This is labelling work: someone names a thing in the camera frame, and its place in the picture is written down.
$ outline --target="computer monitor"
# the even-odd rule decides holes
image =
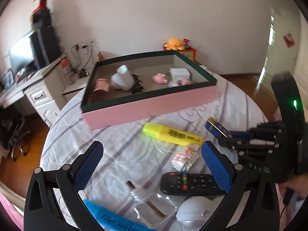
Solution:
[[[9,51],[13,76],[25,66],[34,62],[34,55],[30,43],[31,33],[21,38]]]

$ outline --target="white wall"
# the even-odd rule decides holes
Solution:
[[[301,94],[303,105],[308,109],[308,23],[302,13],[300,13],[300,20],[301,40],[293,76]]]
[[[33,0],[12,0],[0,17],[1,58],[30,31]],[[161,50],[168,38],[200,47],[197,60],[219,74],[261,72],[270,29],[270,0],[48,0],[70,48],[96,39],[107,58]]]

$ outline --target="chair leg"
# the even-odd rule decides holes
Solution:
[[[13,160],[13,161],[16,161],[16,158],[15,158],[14,155],[13,155],[13,154],[14,154],[15,146],[16,146],[16,145],[14,144],[14,145],[13,145],[13,148],[12,148],[12,153],[11,153],[11,156],[12,156],[12,160]]]
[[[23,139],[26,135],[30,134],[30,133],[31,133],[31,131],[30,131],[30,130],[27,130],[27,131],[24,132],[21,136],[19,136],[19,138],[18,138],[18,140],[17,140],[19,150],[20,150],[20,152],[23,154],[23,156],[26,156],[26,155],[27,155],[27,152],[25,152],[25,151],[21,148],[19,141],[20,141],[21,139]]]
[[[27,155],[27,152],[25,152],[25,151],[22,149],[22,147],[21,147],[19,141],[22,140],[26,135],[28,135],[28,134],[30,134],[30,133],[31,133],[31,131],[30,131],[30,130],[27,130],[27,131],[24,132],[21,136],[19,136],[18,139],[15,139],[15,141],[13,141],[14,145],[13,145],[12,154],[11,154],[13,161],[16,161],[16,157],[14,157],[14,155],[13,155],[16,145],[18,145],[18,148],[19,148],[20,152],[23,154],[23,156],[26,156],[26,155]]]

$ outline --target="white cup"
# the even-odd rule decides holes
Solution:
[[[119,67],[117,69],[117,73],[111,77],[111,86],[113,86],[115,89],[128,91],[133,87],[134,84],[135,80],[126,65]]]

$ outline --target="barcode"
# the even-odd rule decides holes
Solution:
[[[184,139],[185,137],[186,137],[186,135],[185,134],[182,134],[182,133],[179,133],[179,132],[177,132],[177,131],[174,131],[174,130],[169,130],[169,135],[171,135],[171,136],[174,136],[174,137],[177,137],[177,138],[181,138],[181,139]]]

